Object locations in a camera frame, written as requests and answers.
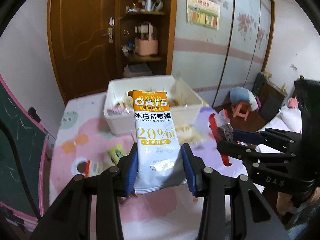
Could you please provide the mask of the orange white oat bar packet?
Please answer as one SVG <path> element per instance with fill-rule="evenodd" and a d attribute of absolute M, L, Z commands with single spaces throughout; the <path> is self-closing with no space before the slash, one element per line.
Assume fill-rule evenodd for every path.
<path fill-rule="evenodd" d="M 138 109 L 138 92 L 129 95 L 135 100 L 135 128 L 138 150 L 138 172 L 135 193 L 146 194 L 185 183 L 183 159 L 169 107 L 149 120 L 151 111 Z"/>

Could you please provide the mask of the clear bag beige bread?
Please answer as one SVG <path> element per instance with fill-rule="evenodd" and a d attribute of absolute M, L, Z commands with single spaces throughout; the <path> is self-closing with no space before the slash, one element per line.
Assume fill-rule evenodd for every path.
<path fill-rule="evenodd" d="M 173 121 L 180 145 L 184 143 L 195 145 L 201 142 L 202 138 L 195 129 L 193 121 L 189 116 L 177 112 L 173 114 Z"/>

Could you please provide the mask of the pink storage caddy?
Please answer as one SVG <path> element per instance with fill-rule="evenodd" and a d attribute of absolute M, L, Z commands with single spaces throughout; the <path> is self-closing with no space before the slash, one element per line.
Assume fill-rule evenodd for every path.
<path fill-rule="evenodd" d="M 158 54 L 158 40 L 154 38 L 154 28 L 150 22 L 135 26 L 135 53 L 139 56 Z"/>

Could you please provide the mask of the pink plastic stool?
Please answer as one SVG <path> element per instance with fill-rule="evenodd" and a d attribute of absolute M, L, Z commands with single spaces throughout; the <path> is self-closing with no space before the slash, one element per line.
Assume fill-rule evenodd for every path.
<path fill-rule="evenodd" d="M 245 121 L 248 118 L 248 115 L 250 113 L 251 107 L 249 103 L 246 102 L 239 102 L 236 105 L 231 105 L 231 109 L 232 109 L 232 116 L 234 118 L 236 117 L 240 117 L 243 118 Z"/>

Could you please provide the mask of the brown wooden door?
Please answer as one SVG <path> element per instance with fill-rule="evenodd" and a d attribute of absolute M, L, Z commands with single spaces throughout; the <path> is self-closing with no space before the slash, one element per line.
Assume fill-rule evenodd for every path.
<path fill-rule="evenodd" d="M 64 102 L 104 92 L 119 77 L 114 9 L 115 0 L 48 0 L 49 52 Z"/>

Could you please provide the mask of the sliding wardrobe floral doors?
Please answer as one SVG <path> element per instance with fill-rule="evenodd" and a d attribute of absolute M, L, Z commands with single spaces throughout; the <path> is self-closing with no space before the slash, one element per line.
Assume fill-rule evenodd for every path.
<path fill-rule="evenodd" d="M 187 0 L 177 0 L 172 75 L 209 105 L 223 105 L 234 87 L 252 89 L 266 60 L 272 0 L 210 0 L 220 6 L 219 29 L 187 22 Z"/>

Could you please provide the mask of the folded cloth stack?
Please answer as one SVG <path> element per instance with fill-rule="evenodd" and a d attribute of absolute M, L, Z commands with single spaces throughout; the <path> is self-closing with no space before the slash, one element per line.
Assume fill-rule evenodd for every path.
<path fill-rule="evenodd" d="M 153 73 L 146 63 L 126 65 L 124 68 L 123 76 L 125 78 L 152 76 Z"/>

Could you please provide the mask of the clear red snack wrapper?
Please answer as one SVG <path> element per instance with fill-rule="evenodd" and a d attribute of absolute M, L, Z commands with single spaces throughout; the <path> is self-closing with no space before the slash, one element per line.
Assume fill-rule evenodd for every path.
<path fill-rule="evenodd" d="M 226 109 L 209 116 L 209 127 L 216 143 L 222 140 L 233 140 L 233 129 Z"/>

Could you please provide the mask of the green chalkboard pink frame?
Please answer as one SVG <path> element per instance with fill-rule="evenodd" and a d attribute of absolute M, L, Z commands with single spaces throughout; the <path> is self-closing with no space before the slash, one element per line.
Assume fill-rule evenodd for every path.
<path fill-rule="evenodd" d="M 44 214 L 43 174 L 48 134 L 1 81 L 1 123 L 15 144 L 1 134 L 1 210 L 7 220 L 32 231 Z"/>

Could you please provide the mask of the white plastic storage bin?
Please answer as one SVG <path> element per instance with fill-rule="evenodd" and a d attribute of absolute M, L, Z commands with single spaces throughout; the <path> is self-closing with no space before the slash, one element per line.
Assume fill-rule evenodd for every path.
<path fill-rule="evenodd" d="M 151 111 L 151 121 L 157 121 L 160 112 L 169 107 L 175 126 L 195 122 L 204 101 L 180 77 L 172 75 L 133 77 L 113 80 L 108 84 L 104 116 L 116 135 L 135 130 L 135 100 L 129 92 L 138 92 L 138 109 Z"/>

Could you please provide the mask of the wooden corner shelf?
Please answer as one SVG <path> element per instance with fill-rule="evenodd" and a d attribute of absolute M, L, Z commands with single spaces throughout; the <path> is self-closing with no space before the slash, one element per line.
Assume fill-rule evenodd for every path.
<path fill-rule="evenodd" d="M 115 0 L 117 70 L 145 63 L 153 75 L 172 69 L 177 0 Z"/>

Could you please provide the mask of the blue white plush toy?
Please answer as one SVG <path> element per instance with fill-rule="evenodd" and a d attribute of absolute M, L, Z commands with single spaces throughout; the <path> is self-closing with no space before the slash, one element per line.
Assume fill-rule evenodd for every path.
<path fill-rule="evenodd" d="M 250 105 L 250 111 L 256 111 L 258 109 L 258 103 L 254 94 L 244 87 L 234 87 L 229 92 L 229 98 L 233 105 L 240 102 L 245 102 Z"/>

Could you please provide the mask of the green mung bean cake packet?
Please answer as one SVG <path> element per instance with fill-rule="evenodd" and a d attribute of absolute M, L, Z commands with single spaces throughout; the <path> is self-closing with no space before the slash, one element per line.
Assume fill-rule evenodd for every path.
<path fill-rule="evenodd" d="M 108 155 L 110 156 L 112 162 L 117 165 L 120 159 L 124 156 L 127 156 L 127 153 L 123 149 L 122 144 L 117 144 L 112 148 L 107 150 Z"/>

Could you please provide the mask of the wall calendar poster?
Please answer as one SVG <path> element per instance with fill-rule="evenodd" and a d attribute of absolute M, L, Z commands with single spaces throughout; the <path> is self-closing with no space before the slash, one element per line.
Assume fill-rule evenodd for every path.
<path fill-rule="evenodd" d="M 187 22 L 218 30 L 220 6 L 210 0 L 187 0 Z"/>

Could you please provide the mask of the orange red snack packet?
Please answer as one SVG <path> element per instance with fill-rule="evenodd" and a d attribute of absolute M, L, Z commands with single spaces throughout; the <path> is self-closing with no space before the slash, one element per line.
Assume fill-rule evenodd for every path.
<path fill-rule="evenodd" d="M 111 166 L 113 166 L 113 164 L 88 160 L 86 163 L 85 172 L 84 172 L 85 177 L 88 178 L 88 177 L 98 176 L 101 173 L 103 173 L 105 170 L 110 168 Z"/>

